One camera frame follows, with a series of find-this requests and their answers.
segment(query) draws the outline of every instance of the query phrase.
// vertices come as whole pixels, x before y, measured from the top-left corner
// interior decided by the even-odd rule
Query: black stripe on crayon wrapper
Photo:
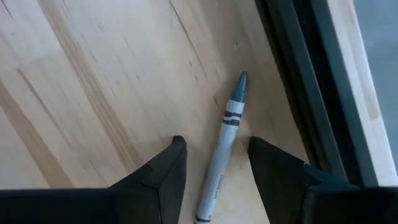
[[[239,126],[239,121],[236,119],[231,119],[231,120],[223,120],[224,124],[232,125],[232,126]]]
[[[242,117],[242,114],[232,113],[232,112],[229,112],[229,111],[225,111],[224,117],[230,118],[230,117],[232,117],[232,116],[237,116],[237,117],[241,118],[241,117]]]
[[[204,220],[204,219],[201,219],[201,218],[199,218],[198,216],[195,217],[195,220],[196,220],[197,222],[204,222],[204,223],[210,223],[210,221],[211,221],[211,220]]]

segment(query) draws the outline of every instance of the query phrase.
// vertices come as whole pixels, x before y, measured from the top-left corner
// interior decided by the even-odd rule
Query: crayon tip
[[[248,73],[243,71],[239,82],[232,92],[231,100],[244,103],[246,101],[246,92],[248,88]]]

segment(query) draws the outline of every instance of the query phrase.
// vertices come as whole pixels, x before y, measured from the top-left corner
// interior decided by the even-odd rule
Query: light wood surface
[[[192,223],[229,94],[247,70],[212,223],[266,223],[248,136],[307,156],[253,1],[0,3],[1,189],[107,187],[180,134],[180,223]]]
[[[353,0],[328,0],[351,91],[380,186],[398,185],[398,175],[373,84]]]

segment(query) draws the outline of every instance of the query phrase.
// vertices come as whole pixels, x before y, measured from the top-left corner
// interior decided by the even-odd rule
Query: wooden floor
[[[2,0],[0,188],[106,187],[175,134],[192,223],[229,94],[248,103],[212,223],[264,223],[256,135],[307,160],[252,0]]]

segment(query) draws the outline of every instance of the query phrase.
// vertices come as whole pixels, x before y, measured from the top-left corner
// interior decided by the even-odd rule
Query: blue crayon
[[[224,174],[231,160],[231,150],[234,143],[239,123],[241,122],[246,92],[248,87],[248,73],[242,72],[239,83],[232,92],[225,110],[223,124],[221,125],[218,146],[214,151],[208,170],[202,197],[195,217],[196,224],[209,223],[213,215],[217,198],[220,194]]]

